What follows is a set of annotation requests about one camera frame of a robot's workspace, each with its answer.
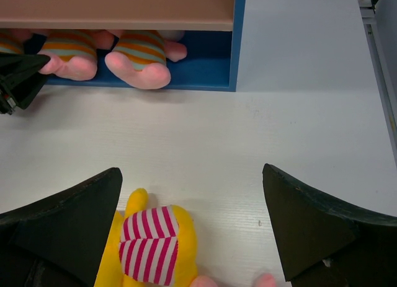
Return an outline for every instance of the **white table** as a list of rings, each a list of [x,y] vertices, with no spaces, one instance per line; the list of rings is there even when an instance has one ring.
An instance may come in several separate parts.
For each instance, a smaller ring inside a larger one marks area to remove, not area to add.
[[[0,118],[0,211],[108,167],[119,209],[145,187],[197,225],[200,271],[222,286],[282,283],[265,207],[268,162],[397,216],[397,170],[356,0],[247,0],[238,93],[46,87]]]

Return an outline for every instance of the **blue shelf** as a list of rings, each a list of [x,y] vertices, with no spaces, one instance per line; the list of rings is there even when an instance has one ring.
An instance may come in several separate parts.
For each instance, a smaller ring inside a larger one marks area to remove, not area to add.
[[[37,53],[45,37],[35,35],[26,43],[27,53]],[[181,40],[187,46],[187,58],[168,62],[172,80],[166,89],[195,91],[233,91],[229,86],[232,32],[186,31]],[[98,52],[98,72],[90,81],[71,81],[51,76],[48,84],[63,86],[129,87],[106,67],[108,51]]]

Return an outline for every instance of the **pink plush foot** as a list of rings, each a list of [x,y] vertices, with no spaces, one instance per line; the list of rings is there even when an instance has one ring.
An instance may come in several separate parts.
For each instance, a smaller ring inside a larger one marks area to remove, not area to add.
[[[93,32],[92,37],[95,40],[96,48],[99,48],[101,50],[111,49],[111,47],[114,43],[113,34],[109,33],[106,30]]]
[[[218,287],[218,285],[207,276],[198,276],[190,287]]]
[[[93,58],[74,56],[68,62],[49,51],[40,51],[39,54],[47,55],[51,60],[39,71],[42,74],[55,74],[61,78],[74,81],[88,81],[97,73],[97,62]]]
[[[276,287],[276,286],[277,285],[274,277],[268,273],[260,276],[255,282],[255,287]]]
[[[131,61],[118,51],[107,54],[105,62],[114,75],[137,89],[160,89],[171,81],[168,68],[160,63],[149,64],[142,71],[137,71]]]
[[[173,62],[178,62],[187,56],[186,46],[172,41],[165,41],[164,49],[166,57]]]
[[[33,33],[28,29],[10,29],[10,33],[20,42],[25,42],[33,36]]]

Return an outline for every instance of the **wooden shelf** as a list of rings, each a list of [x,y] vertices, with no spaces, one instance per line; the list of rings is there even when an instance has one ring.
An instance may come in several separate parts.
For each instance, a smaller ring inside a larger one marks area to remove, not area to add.
[[[233,29],[234,0],[0,1],[0,28]]]

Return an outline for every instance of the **plush toy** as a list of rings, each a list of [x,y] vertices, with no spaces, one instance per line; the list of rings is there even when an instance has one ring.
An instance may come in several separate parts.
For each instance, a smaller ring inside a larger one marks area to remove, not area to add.
[[[110,49],[114,36],[105,30],[36,30],[47,39],[38,52],[51,60],[39,71],[74,81],[87,81],[97,72],[97,49]]]
[[[186,57],[186,47],[166,40],[167,35],[178,40],[183,32],[156,30],[113,30],[119,38],[105,62],[110,71],[132,87],[160,89],[169,84],[171,74],[166,58],[176,62]]]
[[[106,56],[106,65],[121,80],[139,89],[168,85],[171,74],[166,58],[176,62],[187,55],[186,47],[176,42],[183,37],[183,31],[156,30],[2,30],[0,51],[23,53],[22,43],[32,33],[47,36],[38,53],[51,58],[39,72],[74,81],[90,80],[96,75],[96,50],[109,50],[114,35],[119,40]]]
[[[23,54],[23,43],[32,38],[29,30],[23,29],[0,29],[0,52]]]
[[[190,214],[175,205],[146,210],[148,194],[134,191],[125,216],[115,213],[95,287],[216,287],[197,275],[197,240]]]

